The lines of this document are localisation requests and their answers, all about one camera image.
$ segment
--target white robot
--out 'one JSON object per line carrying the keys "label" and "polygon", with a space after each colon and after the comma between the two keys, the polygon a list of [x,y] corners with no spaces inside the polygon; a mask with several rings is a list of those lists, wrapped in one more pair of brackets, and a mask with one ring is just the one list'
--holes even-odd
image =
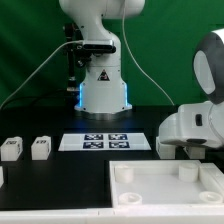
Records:
{"label": "white robot", "polygon": [[206,148],[224,145],[224,29],[199,43],[193,68],[209,101],[182,105],[160,125],[156,149],[162,159],[174,159],[176,146],[184,146],[191,159],[203,159]]}
{"label": "white robot", "polygon": [[77,50],[89,54],[86,77],[80,85],[80,101],[75,106],[84,116],[113,119],[132,106],[127,102],[127,85],[121,78],[121,43],[107,31],[102,19],[138,15],[145,0],[59,0],[62,10],[79,27],[83,44]]}

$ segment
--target blue led light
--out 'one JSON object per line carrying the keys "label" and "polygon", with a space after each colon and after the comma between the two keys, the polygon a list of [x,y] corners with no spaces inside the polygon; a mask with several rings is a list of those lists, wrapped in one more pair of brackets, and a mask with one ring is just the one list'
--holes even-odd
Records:
{"label": "blue led light", "polygon": [[79,86],[79,107],[82,107],[82,84]]}
{"label": "blue led light", "polygon": [[128,87],[126,83],[125,83],[125,105],[126,107],[128,106]]}

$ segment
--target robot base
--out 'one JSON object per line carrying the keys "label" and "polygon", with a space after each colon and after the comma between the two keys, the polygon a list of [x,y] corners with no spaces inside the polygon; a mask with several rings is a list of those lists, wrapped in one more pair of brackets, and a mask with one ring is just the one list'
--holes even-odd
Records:
{"label": "robot base", "polygon": [[99,120],[99,121],[108,121],[108,120],[116,120],[123,117],[130,117],[132,115],[132,109],[124,110],[117,113],[89,113],[86,111],[78,111],[75,110],[75,114],[77,116],[81,116],[91,120]]}

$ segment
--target green wall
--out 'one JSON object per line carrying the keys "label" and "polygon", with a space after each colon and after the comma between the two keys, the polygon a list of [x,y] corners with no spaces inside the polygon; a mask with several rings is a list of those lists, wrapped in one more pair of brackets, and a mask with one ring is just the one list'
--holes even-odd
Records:
{"label": "green wall", "polygon": [[[146,0],[142,14],[126,21],[127,39],[142,68],[175,104],[203,101],[192,71],[201,38],[224,27],[223,0]],[[58,0],[0,0],[0,102],[14,91],[64,40],[71,20]],[[105,21],[120,38],[121,21]],[[133,105],[169,105],[135,67],[123,45],[123,78]],[[17,96],[36,96],[65,88],[66,57],[60,52]]]}

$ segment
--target black table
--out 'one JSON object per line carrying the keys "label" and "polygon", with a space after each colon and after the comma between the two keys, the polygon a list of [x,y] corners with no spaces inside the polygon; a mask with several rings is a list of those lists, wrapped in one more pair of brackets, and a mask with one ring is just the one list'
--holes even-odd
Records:
{"label": "black table", "polygon": [[[23,153],[16,162],[1,162],[4,185],[0,210],[76,209],[111,207],[109,161],[155,160],[155,138],[160,123],[175,107],[135,107],[132,115],[113,121],[77,117],[65,107],[12,108],[0,113],[0,144],[6,138],[23,138]],[[151,151],[59,152],[64,133],[144,132]],[[32,161],[36,137],[51,136],[47,161]],[[188,159],[177,150],[176,159]],[[206,162],[224,167],[223,151],[208,151]]]}

